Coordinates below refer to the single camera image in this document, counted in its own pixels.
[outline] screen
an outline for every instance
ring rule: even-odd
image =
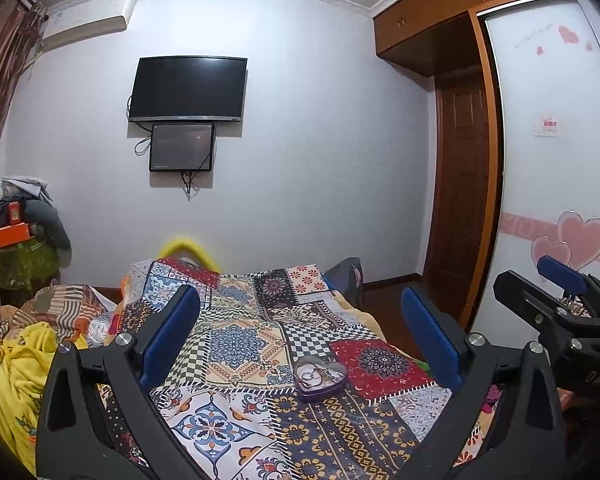
[[[241,57],[143,57],[129,120],[239,121],[246,73]]]
[[[149,171],[210,171],[213,144],[211,124],[156,124]]]

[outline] pink border decal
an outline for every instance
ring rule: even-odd
[[[531,257],[534,263],[544,254],[550,254],[563,263],[567,263],[565,258],[568,254],[568,264],[576,270],[593,261],[600,263],[600,218],[590,218],[585,222],[575,211],[565,211],[558,223],[552,224],[503,212],[498,230],[533,242]]]

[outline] small monitor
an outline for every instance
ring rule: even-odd
[[[213,150],[213,124],[154,124],[149,171],[211,171]]]

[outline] cable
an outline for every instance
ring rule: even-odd
[[[129,120],[129,114],[130,114],[130,112],[131,112],[131,98],[132,98],[132,97],[133,97],[133,96],[131,96],[131,95],[130,95],[130,96],[129,96],[129,99],[127,99],[127,100],[126,100],[126,120],[127,120],[127,121]],[[136,124],[137,124],[137,125],[138,125],[140,128],[142,128],[144,131],[151,133],[151,128],[147,128],[146,126],[142,126],[142,124],[140,124],[140,123],[136,123]]]
[[[205,160],[202,161],[202,163],[198,166],[197,170],[180,172],[180,178],[182,179],[182,183],[184,184],[184,190],[187,193],[187,196],[191,196],[191,183],[193,182],[193,179],[198,176],[198,172],[200,171],[200,169],[202,169],[202,166],[205,165],[206,160],[209,158],[209,155],[211,155],[211,153],[214,150],[215,144],[216,139],[214,138],[214,145],[211,147],[211,150],[209,150],[209,152],[206,154]]]
[[[149,143],[142,149],[142,151],[138,151],[138,146],[140,146],[140,144],[144,144],[145,142],[149,141]],[[151,147],[151,135],[146,136],[144,139],[139,140],[138,143],[136,144],[134,151],[136,152],[137,156],[143,156],[147,150]]]

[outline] baseboard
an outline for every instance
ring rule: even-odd
[[[376,290],[376,288],[385,288],[391,285],[400,285],[401,283],[409,282],[421,282],[422,275],[417,272],[412,274],[405,274],[404,276],[397,276],[395,278],[387,278],[386,280],[378,280],[377,282],[368,282],[362,284],[362,291]]]

